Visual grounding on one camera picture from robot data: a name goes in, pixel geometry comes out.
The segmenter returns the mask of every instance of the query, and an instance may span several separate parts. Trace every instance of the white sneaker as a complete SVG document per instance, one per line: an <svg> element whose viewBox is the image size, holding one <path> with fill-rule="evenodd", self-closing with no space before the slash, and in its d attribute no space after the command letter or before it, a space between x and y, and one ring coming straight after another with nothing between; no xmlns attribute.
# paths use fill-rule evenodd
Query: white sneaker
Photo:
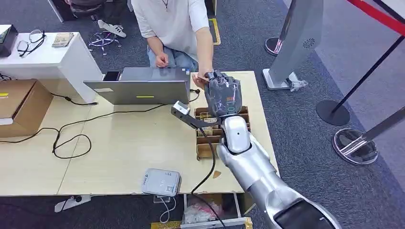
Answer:
<svg viewBox="0 0 405 229"><path fill-rule="evenodd" d="M123 27L121 25L108 24L105 23L103 20L98 20L97 23L101 29L105 29L123 38L127 37L127 35L122 31Z"/></svg>

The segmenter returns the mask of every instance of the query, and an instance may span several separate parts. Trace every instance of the phone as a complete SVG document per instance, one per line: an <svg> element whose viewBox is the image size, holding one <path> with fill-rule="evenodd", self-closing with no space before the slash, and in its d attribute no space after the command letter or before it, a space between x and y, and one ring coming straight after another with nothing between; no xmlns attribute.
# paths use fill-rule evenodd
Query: phone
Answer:
<svg viewBox="0 0 405 229"><path fill-rule="evenodd" d="M107 72L103 81L118 81L120 72Z"/></svg>

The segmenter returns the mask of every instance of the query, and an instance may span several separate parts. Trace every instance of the gray carpet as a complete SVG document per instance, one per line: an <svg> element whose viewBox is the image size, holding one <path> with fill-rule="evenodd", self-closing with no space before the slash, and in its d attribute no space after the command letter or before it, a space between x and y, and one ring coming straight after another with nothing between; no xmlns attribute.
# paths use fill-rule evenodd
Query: gray carpet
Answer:
<svg viewBox="0 0 405 229"><path fill-rule="evenodd" d="M20 31L34 28L79 31L88 37L96 30L87 20L60 24L46 1L38 2L34 13L28 13L32 7L21 0L20 4L16 0L4 1L13 10L1 12L0 24L12 22ZM309 82L308 87L295 93L266 89L261 70L274 59L265 52L263 44L266 38L278 35L285 14L285 6L279 0L219 1L217 19L222 44L215 47L214 67L223 71L255 71L280 174L286 183L321 203L344 228L405 228L405 194L384 159L356 167L334 152L331 137L339 128L322 122L315 105L323 99L338 100L342 94L319 56L313 53L297 70L298 76ZM41 19L40 25L33 24L37 19ZM135 16L126 12L123 25L128 37L122 39L122 48L111 47L105 57L101 51L93 53L103 72L148 66L146 43L136 27ZM346 127L363 129L352 110L351 113L351 122ZM61 199L15 197L0 198L0 202L50 213ZM150 203L150 197L96 197L90 203L52 217L0 206L0 228L149 228L164 209ZM181 212L182 208L178 208L173 219L181 219ZM256 208L249 215L254 228L266 228Z"/></svg>

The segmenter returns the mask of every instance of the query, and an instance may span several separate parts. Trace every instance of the black box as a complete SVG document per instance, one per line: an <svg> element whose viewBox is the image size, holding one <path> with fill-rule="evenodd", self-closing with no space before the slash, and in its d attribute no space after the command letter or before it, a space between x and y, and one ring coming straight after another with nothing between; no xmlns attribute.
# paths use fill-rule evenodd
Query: black box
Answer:
<svg viewBox="0 0 405 229"><path fill-rule="evenodd" d="M13 25L11 25L5 32L0 34L0 57L7 57L11 55L14 43L17 40L18 32Z"/></svg>

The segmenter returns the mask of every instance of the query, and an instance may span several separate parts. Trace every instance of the speaker grille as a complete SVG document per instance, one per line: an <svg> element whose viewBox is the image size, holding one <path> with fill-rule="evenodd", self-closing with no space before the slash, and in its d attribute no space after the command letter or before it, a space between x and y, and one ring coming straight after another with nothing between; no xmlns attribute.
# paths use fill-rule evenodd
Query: speaker grille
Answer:
<svg viewBox="0 0 405 229"><path fill-rule="evenodd" d="M304 41L304 43L302 44L302 47L309 49L310 47L312 47L315 44L315 39L314 38L308 38Z"/></svg>

